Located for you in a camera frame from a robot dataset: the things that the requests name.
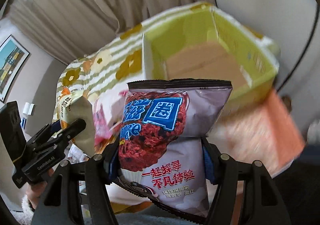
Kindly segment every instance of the snack package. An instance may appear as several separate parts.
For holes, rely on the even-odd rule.
[[[112,135],[117,137],[122,120],[125,95],[124,90],[110,89],[101,94],[93,107],[93,121],[96,129],[95,146],[103,142],[104,145],[112,142]]]
[[[120,131],[119,183],[178,210],[209,210],[200,137],[232,91],[219,80],[128,83]]]
[[[271,177],[286,170],[305,146],[274,89],[262,104],[221,117],[207,134],[207,140],[237,161],[262,161]],[[237,193],[242,192],[243,182],[239,181]]]
[[[67,157],[72,164],[86,162],[89,159],[89,157],[74,144],[71,145]]]
[[[84,151],[89,157],[94,156],[94,123],[92,115],[92,105],[84,96],[84,91],[69,92],[64,89],[58,104],[58,114],[61,128],[67,128],[71,123],[82,118],[85,129],[72,139],[72,142]]]

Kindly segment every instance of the blue chinese characters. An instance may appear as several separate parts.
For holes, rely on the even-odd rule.
[[[161,126],[167,131],[173,131],[181,103],[182,98],[180,97],[131,101],[124,107],[123,123],[141,119],[142,113],[146,111],[146,106],[150,106],[142,123],[151,123]],[[131,136],[139,135],[140,131],[140,123],[127,124],[121,128],[120,139],[128,140]]]

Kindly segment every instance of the wall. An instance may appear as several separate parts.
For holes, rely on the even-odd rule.
[[[57,61],[32,43],[7,19],[0,20],[0,43],[12,34],[15,39],[30,52],[29,57],[12,83],[12,88],[5,102],[16,100],[20,115],[25,102],[33,102],[36,106],[33,115],[28,117],[26,131],[34,135],[44,124],[51,122],[55,106],[55,90],[57,81],[65,69],[65,65]],[[11,180],[13,164],[10,161],[3,142],[0,139],[0,192],[10,199],[4,200],[14,210],[19,210],[21,197],[25,187],[18,190]]]
[[[273,38],[281,47],[276,86],[287,76],[301,54],[312,29],[315,0],[217,0],[219,8],[245,25]],[[305,132],[320,116],[320,29],[300,67],[281,91],[292,98],[292,117]]]

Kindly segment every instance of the purple snack bag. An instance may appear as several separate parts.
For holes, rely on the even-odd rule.
[[[209,210],[200,137],[227,102],[229,81],[179,79],[128,83],[119,182],[191,214]]]

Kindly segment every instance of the chip bag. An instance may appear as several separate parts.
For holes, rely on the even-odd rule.
[[[120,131],[120,183],[172,208],[206,216],[200,137],[217,120],[231,82],[147,80],[128,86]]]
[[[68,91],[59,99],[58,114],[61,128],[65,129],[77,119],[85,121],[85,129],[71,141],[89,157],[94,156],[95,128],[93,123],[92,105],[85,96],[84,91]]]

